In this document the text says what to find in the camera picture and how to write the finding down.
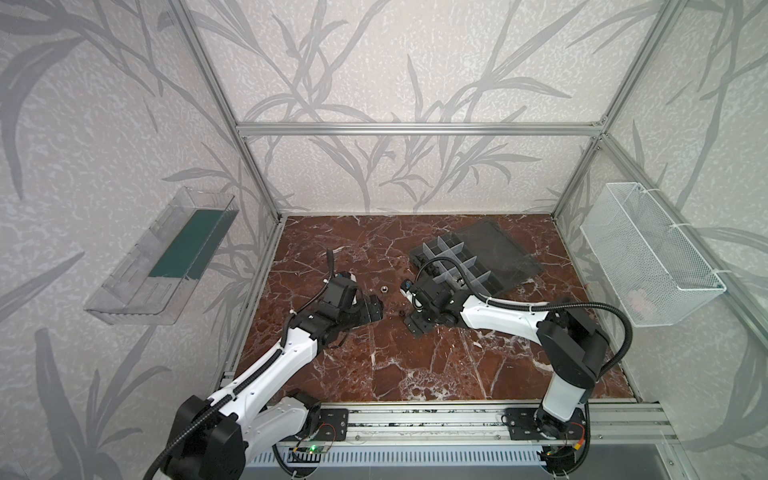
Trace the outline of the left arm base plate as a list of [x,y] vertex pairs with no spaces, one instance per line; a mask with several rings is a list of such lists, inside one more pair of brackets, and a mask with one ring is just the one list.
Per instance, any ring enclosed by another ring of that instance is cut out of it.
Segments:
[[346,408],[316,408],[308,413],[298,438],[317,441],[344,441],[349,426],[350,411]]

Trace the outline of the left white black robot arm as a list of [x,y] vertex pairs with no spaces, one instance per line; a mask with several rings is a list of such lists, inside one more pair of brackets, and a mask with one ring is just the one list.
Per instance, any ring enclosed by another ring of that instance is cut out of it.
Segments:
[[384,317],[383,301],[359,291],[353,274],[328,272],[320,291],[291,311],[279,340],[239,377],[207,398],[190,396],[177,410],[166,447],[145,478],[238,479],[247,464],[279,441],[310,435],[318,401],[293,394],[268,403],[340,334]]

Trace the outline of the grey plastic organizer box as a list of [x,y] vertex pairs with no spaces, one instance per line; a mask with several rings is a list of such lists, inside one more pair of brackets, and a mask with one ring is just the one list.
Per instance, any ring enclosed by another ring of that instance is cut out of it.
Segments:
[[409,251],[414,268],[454,289],[469,282],[484,296],[496,297],[538,276],[541,264],[494,220],[435,237]]

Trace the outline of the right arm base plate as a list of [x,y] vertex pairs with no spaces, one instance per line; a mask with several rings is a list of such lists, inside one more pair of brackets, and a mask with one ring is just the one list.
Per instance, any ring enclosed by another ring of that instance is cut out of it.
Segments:
[[507,408],[501,415],[512,440],[576,442],[585,437],[588,422],[577,408],[571,419],[561,421],[538,407]]

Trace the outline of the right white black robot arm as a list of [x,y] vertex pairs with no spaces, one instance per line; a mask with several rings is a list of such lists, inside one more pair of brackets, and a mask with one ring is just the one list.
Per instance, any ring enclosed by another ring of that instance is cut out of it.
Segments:
[[[415,335],[434,325],[489,330],[538,344],[553,374],[536,422],[539,429],[564,429],[574,412],[587,406],[601,378],[629,352],[634,340],[630,319],[619,308],[602,302],[515,302],[484,294],[479,285],[453,258],[425,261],[416,278],[406,279],[400,286],[414,308],[406,319],[408,328]],[[609,335],[590,317],[591,310],[613,315],[623,327],[622,343],[609,359],[605,357]]]

